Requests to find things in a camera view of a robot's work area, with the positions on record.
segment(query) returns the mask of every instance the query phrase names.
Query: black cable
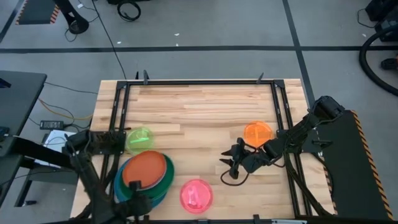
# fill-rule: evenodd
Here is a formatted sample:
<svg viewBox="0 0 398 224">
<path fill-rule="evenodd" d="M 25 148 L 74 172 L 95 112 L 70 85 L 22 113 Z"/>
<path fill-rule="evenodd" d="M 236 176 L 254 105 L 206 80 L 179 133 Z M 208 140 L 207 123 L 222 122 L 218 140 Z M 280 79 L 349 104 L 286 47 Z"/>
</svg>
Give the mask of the black cable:
<svg viewBox="0 0 398 224">
<path fill-rule="evenodd" d="M 36 125 L 38 125 L 38 126 L 40 126 L 40 124 L 39 123 L 37 123 L 36 121 L 34 121 L 32 118 L 27 118 L 27 119 L 29 119 L 31 122 L 33 122 L 34 124 L 36 124 Z"/>
<path fill-rule="evenodd" d="M 273 163 L 272 165 L 274 165 L 274 166 L 276 166 L 276 167 L 279 167 L 279 168 L 283 168 L 283 167 L 285 167 L 286 164 L 278 165 L 278 164 L 276 164 L 276 163 Z"/>
<path fill-rule="evenodd" d="M 90 7 L 86 7 L 83 3 L 81 3 L 81 1 L 80 0 L 78 0 L 78 2 L 82 5 L 82 7 L 83 8 L 85 8 L 85 9 L 88 9 L 88 10 L 91 10 L 91 11 L 95 11 L 95 9 L 93 9 L 93 8 L 90 8 Z M 91 20 L 91 21 L 88 21 L 88 22 L 94 22 L 96 19 L 98 19 L 98 16 L 97 17 L 95 17 L 93 20 Z"/>
<path fill-rule="evenodd" d="M 248 173 L 248 174 L 246 174 L 246 176 L 245 176 L 245 178 L 242 180 L 242 182 L 240 182 L 240 183 L 238 183 L 238 184 L 230 184 L 230 183 L 225 182 L 225 180 L 223 180 L 224 175 L 227 174 L 228 172 L 229 172 L 229 170 L 225 171 L 225 172 L 221 175 L 220 180 L 222 181 L 222 183 L 224 183 L 224 184 L 226 184 L 226 185 L 228 185 L 228 186 L 232 186 L 232 187 L 237 187 L 237 186 L 240 186 L 240 185 L 244 184 L 244 183 L 247 181 L 248 177 L 249 177 L 249 173 Z"/>
<path fill-rule="evenodd" d="M 125 80 L 127 80 L 126 72 L 124 72 L 123 65 L 122 65 L 122 63 L 120 62 L 120 59 L 119 59 L 119 57 L 118 57 L 118 53 L 116 53 L 116 49 L 114 48 L 112 39 L 111 39 L 111 37 L 109 36 L 108 31 L 107 31 L 106 28 L 105 28 L 105 25 L 104 25 L 104 22 L 103 22 L 102 19 L 101 19 L 100 13 L 98 12 L 97 7 L 95 6 L 94 0 L 91 0 L 91 2 L 93 3 L 94 9 L 95 9 L 95 11 L 97 12 L 99 21 L 101 22 L 102 26 L 104 27 L 105 34 L 108 36 L 108 39 L 109 39 L 109 41 L 111 42 L 112 49 L 113 49 L 113 53 L 114 53 L 114 55 L 116 56 L 116 59 L 117 59 L 118 62 L 119 62 L 120 68 L 122 69 L 123 77 L 124 77 Z"/>
<path fill-rule="evenodd" d="M 74 89 L 72 89 L 72 88 L 65 87 L 65 86 L 61 86 L 61 85 L 58 85 L 58 84 L 53 84 L 53 83 L 49 83 L 49 82 L 44 82 L 44 83 L 45 83 L 45 84 L 48 84 L 48 85 L 60 87 L 60 88 L 65 88 L 65 89 L 67 89 L 67 90 L 75 91 L 75 92 L 78 92 L 78 93 L 91 93 L 91 94 L 98 95 L 98 93 L 93 92 L 93 91 L 74 90 Z"/>
<path fill-rule="evenodd" d="M 70 114 L 70 116 L 72 117 L 72 123 L 67 124 L 65 127 L 71 126 L 71 125 L 75 122 L 75 117 L 74 117 L 74 115 L 72 114 L 72 112 L 68 111 L 67 109 L 62 108 L 62 107 L 60 107 L 60 106 L 50 105 L 50 104 L 48 104 L 48 103 L 46 103 L 46 102 L 44 102 L 44 101 L 43 101 L 43 103 L 44 103 L 45 105 L 47 105 L 47 106 L 51 106 L 51 107 L 54 107 L 54 108 L 58 108 L 58 109 L 64 110 L 64 111 L 66 111 L 66 112 L 68 112 L 68 113 Z"/>
<path fill-rule="evenodd" d="M 326 169 L 326 171 L 328 172 L 328 176 L 329 176 L 329 180 L 330 180 L 330 187 L 331 187 L 331 191 L 330 191 L 330 196 L 333 198 L 333 195 L 334 195 L 334 189 L 335 189 L 335 184 L 334 184 L 334 181 L 333 181 L 333 176 L 331 175 L 331 172 L 330 172 L 330 170 L 329 170 L 329 168 L 328 168 L 328 166 L 326 165 L 326 162 L 325 161 L 323 161 L 322 159 L 321 159 L 321 157 L 317 154 L 317 153 L 311 153 L 323 166 L 324 166 L 324 168 Z"/>
<path fill-rule="evenodd" d="M 136 17 L 130 17 L 127 13 L 123 12 L 121 10 L 121 7 L 124 4 L 130 4 L 130 5 L 134 6 L 138 10 L 138 15 Z M 135 3 L 132 0 L 124 0 L 124 1 L 121 1 L 118 4 L 118 14 L 119 14 L 120 18 L 122 18 L 122 20 L 128 21 L 128 22 L 133 22 L 133 21 L 136 21 L 138 18 L 140 18 L 140 16 L 141 16 L 141 8 L 138 6 L 137 3 Z"/>
<path fill-rule="evenodd" d="M 90 127 L 91 122 L 88 123 L 87 126 L 85 126 L 85 127 L 81 127 L 81 126 L 79 126 L 79 125 L 77 125 L 77 124 L 73 124 L 73 125 L 76 126 L 77 128 L 86 129 L 86 128 L 89 128 L 89 127 Z"/>
<path fill-rule="evenodd" d="M 21 177 L 27 177 L 29 175 L 34 175 L 34 174 L 50 174 L 50 173 L 54 173 L 54 172 L 73 172 L 73 171 L 69 171 L 69 170 L 53 170 L 53 171 L 47 171 L 47 172 L 36 172 L 36 173 L 33 173 L 33 174 L 20 175 L 18 177 L 11 178 L 11 179 L 1 183 L 0 187 L 2 187 L 4 184 L 6 184 L 6 183 L 8 183 L 10 181 L 14 181 L 15 179 L 18 179 L 18 178 L 21 178 Z"/>
<path fill-rule="evenodd" d="M 68 31 L 69 31 L 69 29 L 67 29 L 67 30 L 65 31 L 64 36 L 65 36 L 65 39 L 66 39 L 69 43 L 72 43 L 73 41 L 76 40 L 77 34 L 75 34 L 75 37 L 74 37 L 72 40 L 70 40 L 70 39 L 68 39 L 68 37 L 67 37 Z"/>
<path fill-rule="evenodd" d="M 365 9 L 360 9 L 360 10 L 358 10 L 358 11 L 356 12 L 356 21 L 358 22 L 358 24 L 360 24 L 360 25 L 362 25 L 362 26 L 365 26 L 365 27 L 367 27 L 367 28 L 375 28 L 377 25 L 379 25 L 380 22 L 378 22 L 378 23 L 377 23 L 376 25 L 374 25 L 374 26 L 368 26 L 368 25 L 363 24 L 362 22 L 360 22 L 360 21 L 359 21 L 359 13 L 360 13 L 361 11 L 363 11 L 363 10 L 365 10 Z"/>
<path fill-rule="evenodd" d="M 74 125 L 74 124 L 71 124 L 71 125 L 67 126 L 66 128 L 68 128 L 68 127 L 73 127 L 73 128 L 75 128 L 77 133 L 80 132 L 79 128 L 76 127 L 76 125 Z"/>
<path fill-rule="evenodd" d="M 379 37 L 392 32 L 392 31 L 397 31 L 398 30 L 398 24 L 394 26 L 390 26 L 386 29 L 383 29 L 380 32 L 377 32 L 370 36 L 370 38 L 365 41 L 365 43 L 362 45 L 361 50 L 359 51 L 359 64 L 361 65 L 364 73 L 379 87 L 381 87 L 383 90 L 386 90 L 387 92 L 398 96 L 398 89 L 393 87 L 392 85 L 386 83 L 385 81 L 381 80 L 371 69 L 371 67 L 368 64 L 368 61 L 366 60 L 366 52 L 368 51 L 368 48 L 370 45 Z"/>
</svg>

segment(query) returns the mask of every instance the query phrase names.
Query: green cup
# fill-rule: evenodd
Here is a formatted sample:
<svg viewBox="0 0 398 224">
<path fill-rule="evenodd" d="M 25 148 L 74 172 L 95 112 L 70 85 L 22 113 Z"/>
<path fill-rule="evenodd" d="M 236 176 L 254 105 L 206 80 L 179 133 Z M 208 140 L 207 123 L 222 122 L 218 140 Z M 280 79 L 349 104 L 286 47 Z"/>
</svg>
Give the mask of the green cup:
<svg viewBox="0 0 398 224">
<path fill-rule="evenodd" d="M 145 127 L 134 128 L 126 138 L 126 149 L 131 154 L 140 154 L 152 149 L 153 145 L 154 134 Z"/>
</svg>

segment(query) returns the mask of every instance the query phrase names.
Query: green plate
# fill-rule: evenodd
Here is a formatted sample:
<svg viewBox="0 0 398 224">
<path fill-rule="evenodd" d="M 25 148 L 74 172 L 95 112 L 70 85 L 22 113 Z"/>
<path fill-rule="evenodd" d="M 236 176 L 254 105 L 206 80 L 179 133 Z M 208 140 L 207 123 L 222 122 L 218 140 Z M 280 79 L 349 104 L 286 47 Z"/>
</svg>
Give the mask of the green plate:
<svg viewBox="0 0 398 224">
<path fill-rule="evenodd" d="M 169 157 L 167 157 L 165 154 L 163 156 L 166 159 L 166 173 L 163 177 L 163 179 L 154 187 L 148 189 L 148 190 L 142 190 L 140 193 L 147 195 L 149 198 L 152 200 L 157 200 L 159 197 L 163 196 L 170 186 L 172 185 L 173 179 L 174 179 L 174 165 L 173 162 Z M 120 178 L 120 189 L 121 192 L 127 197 L 131 198 L 132 192 L 130 189 L 124 185 L 123 178 Z"/>
</svg>

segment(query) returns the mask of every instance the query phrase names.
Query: orange plate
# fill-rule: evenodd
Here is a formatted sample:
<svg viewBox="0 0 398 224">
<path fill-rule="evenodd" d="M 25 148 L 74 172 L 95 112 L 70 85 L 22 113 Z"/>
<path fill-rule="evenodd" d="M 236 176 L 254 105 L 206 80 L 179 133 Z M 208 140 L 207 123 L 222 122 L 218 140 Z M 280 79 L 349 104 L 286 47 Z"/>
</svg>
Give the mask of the orange plate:
<svg viewBox="0 0 398 224">
<path fill-rule="evenodd" d="M 268 124 L 262 121 L 252 121 L 246 125 L 243 138 L 246 144 L 258 148 L 266 141 L 273 139 L 274 134 Z"/>
<path fill-rule="evenodd" d="M 166 160 L 155 151 L 142 152 L 133 157 L 123 170 L 123 182 L 126 186 L 131 181 L 140 180 L 141 189 L 154 185 L 164 176 Z"/>
</svg>

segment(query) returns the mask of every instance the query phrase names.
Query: orange and black striped tape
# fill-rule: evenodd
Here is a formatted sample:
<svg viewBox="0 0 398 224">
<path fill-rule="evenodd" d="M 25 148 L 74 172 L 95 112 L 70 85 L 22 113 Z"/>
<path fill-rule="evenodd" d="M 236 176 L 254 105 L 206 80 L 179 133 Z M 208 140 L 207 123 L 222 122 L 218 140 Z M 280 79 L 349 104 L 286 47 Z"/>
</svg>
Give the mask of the orange and black striped tape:
<svg viewBox="0 0 398 224">
<path fill-rule="evenodd" d="M 55 20 L 57 20 L 58 13 L 60 13 L 60 8 L 57 5 L 55 5 L 54 11 L 52 11 L 52 15 L 51 15 L 51 19 L 50 19 L 51 24 L 54 24 Z"/>
<path fill-rule="evenodd" d="M 323 167 L 323 171 L 325 171 L 326 182 L 328 183 L 329 193 L 331 195 L 331 181 L 330 181 L 330 178 L 329 178 L 328 170 L 326 169 L 325 166 Z M 333 208 L 335 209 L 335 215 L 337 215 L 338 213 L 337 213 L 336 203 L 333 200 L 333 198 L 331 199 L 331 202 L 333 202 Z"/>
<path fill-rule="evenodd" d="M 351 112 L 354 115 L 356 126 L 358 128 L 359 135 L 361 136 L 361 140 L 362 140 L 362 143 L 363 143 L 363 148 L 365 149 L 365 153 L 368 156 L 369 165 L 371 166 L 371 169 L 373 171 L 374 180 L 376 181 L 377 186 L 379 188 L 381 199 L 384 202 L 384 208 L 386 208 L 387 216 L 391 220 L 393 220 L 394 218 L 392 216 L 392 211 L 390 209 L 390 205 L 388 204 L 386 193 L 384 192 L 383 186 L 381 185 L 380 177 L 379 177 L 379 174 L 377 173 L 376 165 L 373 162 L 371 151 L 369 150 L 368 142 L 366 141 L 365 135 L 364 135 L 364 133 L 362 131 L 362 126 L 361 126 L 361 123 L 359 122 L 358 115 L 356 114 L 355 111 L 351 111 Z"/>
<path fill-rule="evenodd" d="M 24 4 L 22 5 L 22 9 L 21 9 L 21 11 L 19 12 L 19 16 L 18 16 L 18 18 L 17 18 L 17 21 L 16 21 L 16 25 L 19 25 L 19 19 L 21 18 L 21 15 L 22 15 L 22 13 L 24 12 L 24 9 L 25 9 L 25 6 L 26 6 L 26 3 L 28 2 L 28 0 L 26 0 L 25 2 L 24 2 Z M 50 23 L 51 24 L 54 24 L 55 23 L 55 20 L 57 20 L 57 16 L 58 16 L 58 13 L 60 12 L 60 8 L 57 6 L 57 5 L 55 5 L 55 7 L 54 7 L 54 11 L 52 11 L 52 14 L 51 14 L 51 18 L 50 18 Z"/>
<path fill-rule="evenodd" d="M 19 19 L 21 18 L 21 15 L 22 15 L 22 13 L 23 13 L 24 10 L 25 10 L 25 6 L 26 6 L 26 3 L 27 3 L 28 1 L 29 1 L 29 0 L 26 0 L 26 1 L 24 2 L 24 4 L 22 5 L 21 11 L 19 11 L 19 16 L 18 16 L 18 18 L 17 18 L 17 21 L 15 22 L 16 25 L 19 25 Z"/>
</svg>

